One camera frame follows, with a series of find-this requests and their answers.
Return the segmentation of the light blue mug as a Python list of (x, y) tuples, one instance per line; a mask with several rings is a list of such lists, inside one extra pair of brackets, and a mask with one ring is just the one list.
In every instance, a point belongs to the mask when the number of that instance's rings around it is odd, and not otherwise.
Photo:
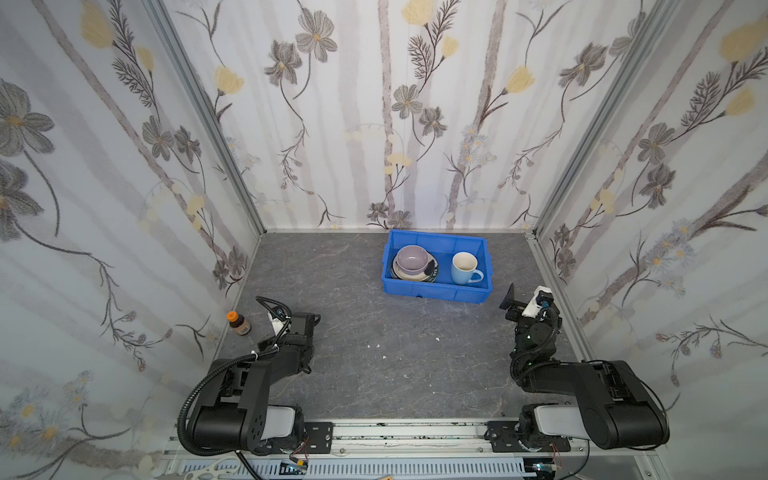
[(481, 282), (485, 274), (478, 269), (478, 259), (469, 252), (458, 252), (452, 258), (451, 277), (456, 285)]

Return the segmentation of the purple bowl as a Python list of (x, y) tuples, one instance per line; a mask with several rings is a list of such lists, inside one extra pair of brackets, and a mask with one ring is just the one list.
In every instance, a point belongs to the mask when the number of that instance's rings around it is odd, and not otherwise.
[(394, 263), (398, 268), (408, 275), (423, 273), (429, 262), (429, 253), (419, 245), (406, 245), (402, 247), (394, 258)]

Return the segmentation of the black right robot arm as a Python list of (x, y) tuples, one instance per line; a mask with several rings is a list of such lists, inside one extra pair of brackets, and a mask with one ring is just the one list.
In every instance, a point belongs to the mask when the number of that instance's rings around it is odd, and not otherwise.
[(509, 367), (514, 383), (527, 393), (575, 399), (571, 406), (524, 406), (515, 427), (522, 446), (537, 450), (559, 438), (575, 438), (603, 450), (653, 450), (668, 442), (662, 402), (627, 362), (555, 358), (563, 320), (550, 289), (538, 287), (523, 302), (510, 287), (499, 308), (515, 324)]

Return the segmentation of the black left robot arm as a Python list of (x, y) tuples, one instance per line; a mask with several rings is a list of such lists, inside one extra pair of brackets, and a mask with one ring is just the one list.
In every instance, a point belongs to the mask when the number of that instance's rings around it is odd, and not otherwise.
[(219, 359), (184, 401), (177, 436), (189, 453), (215, 456), (234, 451), (256, 455), (294, 451), (306, 443), (307, 428), (299, 406), (272, 404), (272, 385), (311, 372), (314, 330), (321, 316), (300, 312), (257, 344), (254, 351)]

